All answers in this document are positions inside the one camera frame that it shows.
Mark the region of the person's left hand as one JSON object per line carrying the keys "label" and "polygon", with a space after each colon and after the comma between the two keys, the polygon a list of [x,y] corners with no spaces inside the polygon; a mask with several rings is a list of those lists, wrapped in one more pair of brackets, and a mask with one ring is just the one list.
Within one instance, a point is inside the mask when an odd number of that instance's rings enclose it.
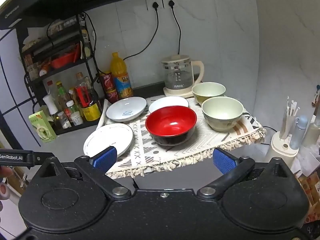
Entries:
{"label": "person's left hand", "polygon": [[0,166],[0,181],[2,182],[4,178],[12,176],[13,172],[10,167]]}

